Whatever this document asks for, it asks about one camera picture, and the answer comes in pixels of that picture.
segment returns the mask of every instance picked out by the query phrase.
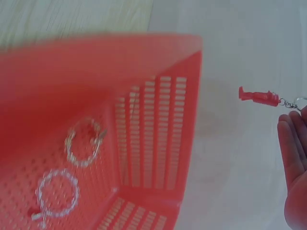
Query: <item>keychain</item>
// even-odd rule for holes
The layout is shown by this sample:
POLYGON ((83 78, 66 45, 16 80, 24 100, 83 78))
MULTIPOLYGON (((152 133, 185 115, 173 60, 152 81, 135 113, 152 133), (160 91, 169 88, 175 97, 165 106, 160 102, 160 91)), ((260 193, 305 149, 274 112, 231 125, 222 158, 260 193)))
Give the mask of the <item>keychain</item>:
POLYGON ((297 109, 302 111, 303 107, 299 107, 299 101, 305 100, 307 103, 307 97, 296 97, 293 102, 289 102, 284 98, 279 98, 279 96, 273 92, 244 92, 243 87, 239 88, 239 99, 242 101, 252 100, 253 102, 260 104, 267 104, 270 106, 277 107, 278 105, 285 106, 289 109, 297 109))

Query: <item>palm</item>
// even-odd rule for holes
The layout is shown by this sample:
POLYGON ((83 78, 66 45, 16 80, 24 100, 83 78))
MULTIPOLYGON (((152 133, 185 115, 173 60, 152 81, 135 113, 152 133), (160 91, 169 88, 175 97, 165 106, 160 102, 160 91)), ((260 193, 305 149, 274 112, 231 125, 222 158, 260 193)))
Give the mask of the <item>palm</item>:
POLYGON ((282 115, 278 137, 283 157, 288 196, 284 215, 294 230, 307 229, 307 107, 282 115))

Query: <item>metal ring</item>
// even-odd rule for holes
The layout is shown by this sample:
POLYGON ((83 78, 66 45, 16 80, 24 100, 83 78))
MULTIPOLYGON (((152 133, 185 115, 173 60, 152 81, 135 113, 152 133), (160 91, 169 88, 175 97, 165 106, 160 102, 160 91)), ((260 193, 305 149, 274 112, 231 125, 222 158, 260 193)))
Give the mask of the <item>metal ring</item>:
POLYGON ((98 122, 96 122, 94 119, 92 118, 86 118, 85 120, 88 120, 91 122, 92 126, 94 127, 94 130, 96 131, 95 134, 95 139, 93 140, 93 143, 96 145, 93 154, 91 156, 89 156, 86 160, 83 161, 79 161, 77 160, 77 158, 74 156, 73 152, 71 151, 71 146, 72 146, 72 140, 74 139, 75 135, 76 135, 76 131, 74 129, 72 129, 69 132, 68 137, 65 139, 65 149, 67 152, 67 160, 70 161, 72 164, 74 164, 75 166, 79 167, 83 167, 86 168, 87 166, 89 166, 96 158, 99 152, 99 148, 100 145, 106 135, 107 130, 105 129, 103 132, 100 133, 100 125, 98 122))
POLYGON ((286 100, 284 98, 281 98, 279 105, 284 106, 285 104, 286 104, 286 100))
POLYGON ((40 182, 38 189, 35 191, 37 196, 38 203, 40 205, 41 212, 38 214, 33 214, 32 220, 43 218, 43 221, 40 223, 41 228, 46 228, 46 217, 59 218, 65 215, 68 215, 78 204, 80 189, 78 186, 78 179, 72 176, 66 169, 64 170, 51 170, 49 174, 45 175, 40 182), (66 177, 72 184, 74 188, 73 199, 71 201, 71 205, 68 208, 63 209, 61 212, 53 212, 50 208, 45 206, 45 202, 43 200, 43 192, 42 189, 48 184, 52 177, 55 176, 63 176, 66 177))
MULTIPOLYGON (((307 97, 296 97, 296 98, 294 99, 294 103, 297 105, 297 102, 299 102, 299 101, 301 101, 301 100, 307 101, 307 97)), ((297 108, 297 110, 300 111, 300 112, 303 110, 303 108, 299 108, 298 106, 297 106, 296 108, 297 108)))

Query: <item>key ring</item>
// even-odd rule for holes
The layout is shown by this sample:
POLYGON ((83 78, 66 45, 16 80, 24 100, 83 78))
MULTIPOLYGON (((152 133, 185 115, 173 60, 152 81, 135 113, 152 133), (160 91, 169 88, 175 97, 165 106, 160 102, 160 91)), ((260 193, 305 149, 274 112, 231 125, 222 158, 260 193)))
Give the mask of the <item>key ring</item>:
POLYGON ((35 191, 35 195, 37 196, 37 201, 40 205, 40 213, 32 214, 31 218, 32 220, 37 220, 42 218, 42 222, 39 223, 39 226, 42 229, 45 229, 47 227, 46 225, 46 218, 52 217, 52 218, 60 218, 65 215, 68 215, 78 204, 80 189, 78 186, 78 179, 72 176, 66 169, 64 170, 51 170, 47 175, 43 176, 42 181, 40 182, 37 190, 35 191), (42 189, 45 187, 45 185, 48 185, 51 182, 51 179, 55 176, 62 176, 66 177, 70 183, 73 186, 73 199, 71 201, 71 205, 67 208, 64 208, 60 212, 52 211, 50 208, 48 208, 43 200, 43 192, 42 189))
POLYGON ((298 111, 302 111, 304 107, 299 106, 299 102, 306 101, 307 105, 307 97, 296 97, 294 101, 291 103, 284 98, 279 98, 279 96, 273 92, 244 92, 243 87, 239 88, 239 99, 242 101, 252 100, 253 102, 260 104, 267 104, 270 106, 285 106, 289 109, 297 109, 298 111))
POLYGON ((89 156, 86 160, 80 161, 74 156, 73 152, 71 151, 72 140, 76 136, 76 131, 74 128, 77 127, 80 124, 80 122, 78 122, 75 125, 75 127, 70 130, 67 138, 65 139, 65 150, 67 152, 67 160, 70 161, 73 165, 77 167, 81 166, 83 168, 86 168, 87 166, 89 166, 97 158, 100 145, 107 133, 107 129, 100 132, 100 129, 101 129, 100 125, 94 119, 86 118, 85 120, 91 123, 91 125, 94 127, 94 130, 96 132, 95 139, 91 140, 91 142, 95 145, 95 149, 91 156, 89 156))
POLYGON ((302 111, 303 110, 303 108, 301 108, 301 107, 299 107, 298 106, 298 103, 300 102, 300 101, 302 101, 302 100, 304 100, 304 101, 306 101, 307 102, 307 97, 296 97, 295 99, 294 99, 294 104, 296 105, 296 109, 298 110, 298 111, 302 111))

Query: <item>white floor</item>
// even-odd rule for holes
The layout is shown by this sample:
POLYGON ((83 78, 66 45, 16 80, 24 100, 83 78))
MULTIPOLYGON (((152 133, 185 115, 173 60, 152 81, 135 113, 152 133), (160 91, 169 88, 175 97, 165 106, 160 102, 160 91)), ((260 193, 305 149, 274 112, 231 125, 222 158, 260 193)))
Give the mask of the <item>white floor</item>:
POLYGON ((198 125, 177 230, 287 230, 276 124, 282 107, 238 87, 307 96, 307 2, 154 0, 149 29, 204 39, 198 125))

